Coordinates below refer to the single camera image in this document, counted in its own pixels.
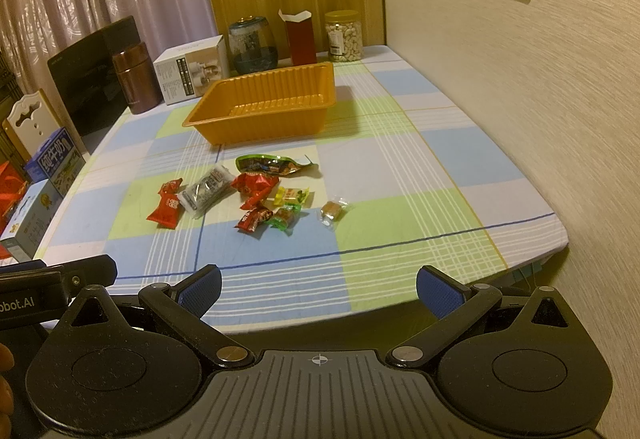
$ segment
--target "plaid tablecloth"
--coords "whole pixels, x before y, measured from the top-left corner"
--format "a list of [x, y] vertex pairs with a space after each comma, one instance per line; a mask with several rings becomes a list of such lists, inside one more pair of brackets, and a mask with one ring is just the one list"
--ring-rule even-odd
[[[175, 283], [207, 263], [222, 270], [220, 300], [204, 320], [233, 332], [337, 317], [410, 300], [415, 275], [433, 264], [468, 283], [548, 257], [567, 244], [562, 223], [491, 139], [429, 80], [384, 46], [335, 64], [337, 105], [315, 137], [212, 147], [181, 126], [194, 102], [159, 106], [117, 121], [47, 231], [48, 264], [108, 253], [112, 293]], [[158, 189], [189, 184], [214, 163], [233, 173], [242, 154], [309, 156], [310, 209], [291, 236], [234, 228], [238, 193], [176, 230], [146, 216]], [[351, 210], [331, 231], [319, 208], [334, 196]]]

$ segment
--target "clear candy wrapper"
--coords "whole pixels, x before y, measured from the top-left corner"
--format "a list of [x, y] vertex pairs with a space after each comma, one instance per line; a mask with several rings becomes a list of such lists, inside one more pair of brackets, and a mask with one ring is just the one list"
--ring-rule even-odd
[[264, 206], [258, 206], [244, 214], [242, 219], [238, 222], [235, 228], [244, 229], [248, 233], [253, 233], [255, 229], [265, 221], [268, 221], [273, 216], [273, 212]]
[[236, 159], [238, 172], [261, 172], [262, 174], [270, 175], [293, 174], [293, 172], [298, 172], [313, 164], [310, 159], [308, 163], [300, 164], [291, 158], [269, 156], [268, 154], [248, 154], [247, 156], [240, 156]]
[[301, 190], [300, 188], [278, 188], [276, 197], [273, 200], [274, 206], [281, 205], [298, 205], [303, 206], [309, 197], [309, 188]]
[[217, 164], [197, 183], [191, 184], [179, 192], [178, 199], [184, 209], [194, 219], [197, 219], [225, 193], [233, 180], [231, 172], [221, 164]]
[[341, 217], [342, 213], [348, 206], [349, 203], [342, 197], [327, 201], [320, 209], [320, 222], [324, 226], [332, 228], [334, 223]]
[[231, 187], [238, 190], [242, 195], [249, 197], [240, 208], [242, 210], [253, 210], [269, 195], [269, 192], [278, 184], [279, 180], [277, 177], [265, 174], [243, 172], [233, 180]]
[[287, 231], [289, 226], [296, 220], [296, 216], [300, 212], [300, 206], [287, 205], [279, 208], [277, 212], [273, 214], [271, 219], [267, 221], [267, 224], [279, 229], [280, 231]]

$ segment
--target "white chair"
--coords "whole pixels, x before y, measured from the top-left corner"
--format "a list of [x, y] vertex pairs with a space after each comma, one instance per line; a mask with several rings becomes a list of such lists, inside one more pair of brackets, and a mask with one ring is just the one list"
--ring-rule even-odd
[[62, 126], [42, 89], [15, 102], [6, 119], [30, 156]]

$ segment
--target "green snack packet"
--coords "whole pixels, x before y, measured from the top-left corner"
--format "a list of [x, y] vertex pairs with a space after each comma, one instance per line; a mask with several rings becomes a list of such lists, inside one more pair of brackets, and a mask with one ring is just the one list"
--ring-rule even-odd
[[293, 224], [293, 221], [296, 218], [296, 213], [298, 212], [300, 212], [300, 206], [283, 206], [273, 214], [271, 219], [267, 221], [267, 224], [279, 229], [280, 231], [287, 231], [289, 226]]
[[283, 156], [269, 156], [268, 154], [248, 154], [236, 158], [238, 172], [261, 172], [271, 175], [289, 175], [302, 170], [314, 163], [309, 159], [308, 163], [300, 164], [291, 158]]

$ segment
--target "glass jar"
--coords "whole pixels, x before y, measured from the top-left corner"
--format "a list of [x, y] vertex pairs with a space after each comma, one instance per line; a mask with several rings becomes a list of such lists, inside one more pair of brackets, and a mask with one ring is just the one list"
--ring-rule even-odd
[[229, 26], [229, 49], [238, 74], [257, 73], [278, 66], [278, 49], [263, 16], [241, 18]]
[[355, 10], [338, 10], [324, 14], [329, 37], [329, 60], [353, 62], [362, 58], [362, 24]]

